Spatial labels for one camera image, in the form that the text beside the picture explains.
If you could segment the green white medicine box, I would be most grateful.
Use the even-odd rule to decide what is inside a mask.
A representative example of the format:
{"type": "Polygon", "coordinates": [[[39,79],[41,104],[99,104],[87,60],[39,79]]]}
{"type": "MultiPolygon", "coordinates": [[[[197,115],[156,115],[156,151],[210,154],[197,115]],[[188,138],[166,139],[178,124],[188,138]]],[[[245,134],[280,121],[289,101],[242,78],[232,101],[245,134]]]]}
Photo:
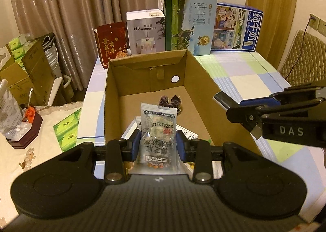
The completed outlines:
{"type": "Polygon", "coordinates": [[[176,125],[176,130],[181,130],[187,139],[192,140],[198,138],[198,135],[182,126],[176,125]]]}

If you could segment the grey snack packet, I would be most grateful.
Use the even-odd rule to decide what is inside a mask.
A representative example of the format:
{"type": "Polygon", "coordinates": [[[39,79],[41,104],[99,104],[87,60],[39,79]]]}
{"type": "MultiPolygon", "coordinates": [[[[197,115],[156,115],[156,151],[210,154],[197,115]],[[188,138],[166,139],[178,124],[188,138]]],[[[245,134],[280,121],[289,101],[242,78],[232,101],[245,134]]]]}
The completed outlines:
{"type": "Polygon", "coordinates": [[[141,138],[135,173],[176,174],[177,109],[141,104],[141,138]]]}

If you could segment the quilted olive chair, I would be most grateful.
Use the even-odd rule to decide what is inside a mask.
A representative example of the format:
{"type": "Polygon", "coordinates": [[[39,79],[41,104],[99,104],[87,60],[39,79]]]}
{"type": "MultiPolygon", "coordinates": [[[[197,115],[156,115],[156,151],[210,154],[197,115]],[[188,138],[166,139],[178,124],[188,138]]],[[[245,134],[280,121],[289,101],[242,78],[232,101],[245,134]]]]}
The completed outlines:
{"type": "Polygon", "coordinates": [[[280,74],[290,85],[325,79],[325,42],[299,30],[283,63],[280,74]]]}

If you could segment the checked tablecloth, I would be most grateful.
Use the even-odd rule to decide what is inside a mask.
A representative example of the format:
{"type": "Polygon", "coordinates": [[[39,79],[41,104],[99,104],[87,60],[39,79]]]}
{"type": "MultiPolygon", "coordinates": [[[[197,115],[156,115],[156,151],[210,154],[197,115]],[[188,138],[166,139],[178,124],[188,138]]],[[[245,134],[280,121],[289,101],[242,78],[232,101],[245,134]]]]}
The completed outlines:
{"type": "MultiPolygon", "coordinates": [[[[219,87],[235,101],[266,97],[289,87],[289,83],[258,52],[214,51],[197,61],[219,87]]],[[[96,61],[83,102],[77,143],[104,142],[104,93],[107,71],[96,61]]],[[[324,151],[260,138],[257,142],[267,159],[300,175],[308,189],[300,215],[311,222],[325,206],[324,151]]]]}

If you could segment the green tissue pack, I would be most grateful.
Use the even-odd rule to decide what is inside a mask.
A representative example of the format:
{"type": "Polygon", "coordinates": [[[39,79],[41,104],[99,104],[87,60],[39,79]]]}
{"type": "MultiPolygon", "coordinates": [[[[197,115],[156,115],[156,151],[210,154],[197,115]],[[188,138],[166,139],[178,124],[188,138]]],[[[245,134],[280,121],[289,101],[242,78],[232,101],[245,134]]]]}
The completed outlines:
{"type": "Polygon", "coordinates": [[[76,146],[78,124],[82,108],[53,126],[60,149],[65,152],[76,146]]]}

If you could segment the brown cardboard box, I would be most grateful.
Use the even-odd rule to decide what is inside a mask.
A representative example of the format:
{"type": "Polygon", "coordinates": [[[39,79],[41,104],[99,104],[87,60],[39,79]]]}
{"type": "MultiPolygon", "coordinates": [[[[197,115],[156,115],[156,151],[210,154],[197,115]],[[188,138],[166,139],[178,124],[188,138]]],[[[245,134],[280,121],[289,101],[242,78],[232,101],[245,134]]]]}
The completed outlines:
{"type": "Polygon", "coordinates": [[[163,95],[181,100],[177,124],[200,139],[221,146],[235,142],[260,154],[244,127],[231,123],[215,100],[220,88],[196,57],[187,50],[166,51],[111,60],[108,64],[105,101],[105,142],[122,137],[142,103],[159,103],[163,95]]]}

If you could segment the blue milk carton box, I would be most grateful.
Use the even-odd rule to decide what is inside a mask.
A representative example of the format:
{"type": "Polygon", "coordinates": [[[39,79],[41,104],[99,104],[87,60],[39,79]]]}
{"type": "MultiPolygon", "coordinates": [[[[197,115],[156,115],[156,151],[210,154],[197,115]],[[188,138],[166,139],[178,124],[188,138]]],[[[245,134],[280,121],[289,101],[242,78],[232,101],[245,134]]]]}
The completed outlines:
{"type": "Polygon", "coordinates": [[[255,51],[263,16],[256,8],[218,3],[211,49],[255,51]]]}

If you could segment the dark wooden tray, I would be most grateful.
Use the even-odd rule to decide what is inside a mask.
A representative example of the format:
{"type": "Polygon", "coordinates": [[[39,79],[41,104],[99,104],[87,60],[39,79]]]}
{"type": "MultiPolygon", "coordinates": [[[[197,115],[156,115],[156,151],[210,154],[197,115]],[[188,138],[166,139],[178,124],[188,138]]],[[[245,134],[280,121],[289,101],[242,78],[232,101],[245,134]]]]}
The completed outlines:
{"type": "Polygon", "coordinates": [[[14,149],[26,148],[39,134],[43,118],[32,105],[24,112],[23,121],[16,127],[14,136],[7,142],[14,149]]]}

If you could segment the yellow curtain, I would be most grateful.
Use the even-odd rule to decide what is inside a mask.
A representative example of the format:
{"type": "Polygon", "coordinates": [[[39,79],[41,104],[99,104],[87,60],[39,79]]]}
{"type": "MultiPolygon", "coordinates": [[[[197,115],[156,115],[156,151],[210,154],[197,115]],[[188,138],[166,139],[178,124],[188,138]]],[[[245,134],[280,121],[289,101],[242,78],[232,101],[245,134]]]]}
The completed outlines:
{"type": "Polygon", "coordinates": [[[274,68],[280,65],[292,27],[297,0],[246,0],[246,5],[263,11],[256,51],[274,68]]]}

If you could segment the red gift box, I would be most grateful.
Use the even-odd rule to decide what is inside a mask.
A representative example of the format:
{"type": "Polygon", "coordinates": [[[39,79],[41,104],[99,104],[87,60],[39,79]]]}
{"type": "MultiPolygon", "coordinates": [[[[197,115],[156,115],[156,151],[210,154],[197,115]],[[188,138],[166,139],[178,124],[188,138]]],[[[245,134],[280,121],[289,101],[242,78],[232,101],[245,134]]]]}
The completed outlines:
{"type": "Polygon", "coordinates": [[[127,57],[126,26],[123,21],[94,29],[99,59],[104,69],[109,61],[127,57]]]}

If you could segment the brown carton stack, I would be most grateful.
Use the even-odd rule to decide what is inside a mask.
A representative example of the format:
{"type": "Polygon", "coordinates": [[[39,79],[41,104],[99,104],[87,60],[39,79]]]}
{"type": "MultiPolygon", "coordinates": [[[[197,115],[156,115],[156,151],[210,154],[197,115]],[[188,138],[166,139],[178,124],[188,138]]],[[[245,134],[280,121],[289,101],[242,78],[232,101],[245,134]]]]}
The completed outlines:
{"type": "Polygon", "coordinates": [[[40,41],[27,51],[22,63],[22,67],[15,62],[1,70],[1,79],[8,81],[8,89],[19,105],[49,105],[55,75],[40,41]]]}

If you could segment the green sky milk box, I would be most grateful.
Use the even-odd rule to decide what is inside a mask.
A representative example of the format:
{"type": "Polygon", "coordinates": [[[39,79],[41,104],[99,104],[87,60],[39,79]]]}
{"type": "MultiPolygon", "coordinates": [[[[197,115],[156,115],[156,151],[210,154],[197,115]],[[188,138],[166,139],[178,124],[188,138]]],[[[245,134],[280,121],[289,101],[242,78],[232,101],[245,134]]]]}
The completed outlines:
{"type": "Polygon", "coordinates": [[[217,0],[158,0],[158,6],[165,15],[165,50],[210,54],[217,0]]]}

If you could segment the white humidifier box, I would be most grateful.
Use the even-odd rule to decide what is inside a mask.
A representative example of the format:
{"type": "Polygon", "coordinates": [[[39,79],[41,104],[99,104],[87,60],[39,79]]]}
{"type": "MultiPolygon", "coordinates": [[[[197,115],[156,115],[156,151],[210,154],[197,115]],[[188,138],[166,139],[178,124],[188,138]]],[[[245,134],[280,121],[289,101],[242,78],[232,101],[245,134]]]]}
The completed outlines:
{"type": "Polygon", "coordinates": [[[160,9],[127,12],[131,55],[165,51],[165,15],[160,9]]]}

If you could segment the double wall socket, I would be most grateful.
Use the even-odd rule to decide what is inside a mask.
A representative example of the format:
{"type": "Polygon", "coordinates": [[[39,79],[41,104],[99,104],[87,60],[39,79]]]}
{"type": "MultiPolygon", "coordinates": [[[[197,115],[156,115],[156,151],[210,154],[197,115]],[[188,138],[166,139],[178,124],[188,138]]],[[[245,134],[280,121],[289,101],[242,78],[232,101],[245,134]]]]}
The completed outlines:
{"type": "Polygon", "coordinates": [[[317,16],[310,14],[308,25],[312,29],[316,30],[317,32],[325,36],[326,22],[323,21],[322,19],[319,19],[317,16]]]}

